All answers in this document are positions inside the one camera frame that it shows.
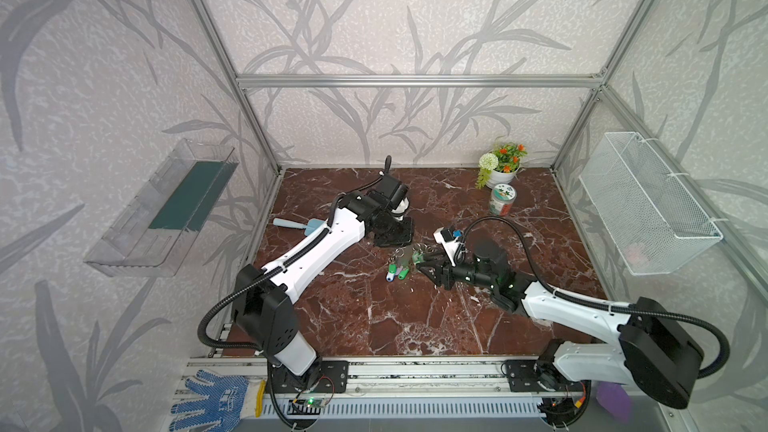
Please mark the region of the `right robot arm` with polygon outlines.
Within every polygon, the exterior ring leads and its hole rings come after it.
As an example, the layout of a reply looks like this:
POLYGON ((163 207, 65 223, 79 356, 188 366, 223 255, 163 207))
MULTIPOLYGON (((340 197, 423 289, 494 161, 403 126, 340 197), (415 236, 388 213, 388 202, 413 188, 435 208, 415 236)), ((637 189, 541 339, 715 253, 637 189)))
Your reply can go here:
POLYGON ((662 405, 685 409, 696 382, 727 364, 729 339, 705 320, 670 312, 648 297, 616 302, 548 283, 520 226, 510 219, 499 221, 521 242, 528 272, 514 270, 506 251, 491 239, 470 247, 471 234, 484 221, 479 218, 462 231, 437 229, 436 250, 424 254, 416 267, 438 287, 450 290, 458 282, 482 287, 506 312, 594 338, 592 344, 555 343, 540 356, 546 371, 568 382, 633 385, 662 405))

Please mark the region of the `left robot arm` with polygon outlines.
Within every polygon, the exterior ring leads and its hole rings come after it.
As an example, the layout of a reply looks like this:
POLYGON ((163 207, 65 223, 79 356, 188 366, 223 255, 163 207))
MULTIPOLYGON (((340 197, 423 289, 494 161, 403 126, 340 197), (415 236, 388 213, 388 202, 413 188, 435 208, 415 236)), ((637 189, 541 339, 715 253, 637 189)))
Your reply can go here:
POLYGON ((367 235, 382 249, 412 243, 414 223, 406 215, 408 187, 391 175, 391 166, 388 156, 375 180, 339 194, 328 218, 291 250, 260 268, 243 267, 233 292, 201 319, 199 341, 216 349, 259 351, 271 365, 287 370, 295 388, 316 385, 322 359, 299 331, 294 304, 329 264, 367 235), (212 319, 227 307, 232 308, 232 320, 250 338, 248 342, 225 342, 207 333, 212 319))

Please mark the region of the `metal key ring plate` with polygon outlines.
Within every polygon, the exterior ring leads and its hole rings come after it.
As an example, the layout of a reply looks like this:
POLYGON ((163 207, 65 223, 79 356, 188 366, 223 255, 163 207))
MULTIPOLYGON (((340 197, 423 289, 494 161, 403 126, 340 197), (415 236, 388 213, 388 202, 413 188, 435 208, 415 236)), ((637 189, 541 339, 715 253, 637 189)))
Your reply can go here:
POLYGON ((412 268, 414 264, 423 261, 425 255, 441 251, 442 248, 440 246, 425 243, 415 243, 404 247, 397 247, 390 253, 388 263, 391 264, 395 270, 412 268))

